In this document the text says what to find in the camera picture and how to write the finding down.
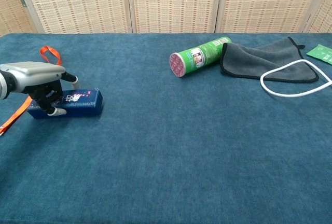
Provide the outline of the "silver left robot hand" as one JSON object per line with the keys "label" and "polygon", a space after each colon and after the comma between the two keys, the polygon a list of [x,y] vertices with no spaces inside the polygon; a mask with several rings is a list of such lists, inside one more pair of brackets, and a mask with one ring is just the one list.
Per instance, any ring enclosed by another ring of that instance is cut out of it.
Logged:
{"label": "silver left robot hand", "polygon": [[78,77],[61,65],[33,61],[1,64],[1,99],[11,92],[23,93],[48,116],[66,115],[65,109],[52,106],[63,96],[60,80],[70,82],[73,89],[80,88]]}

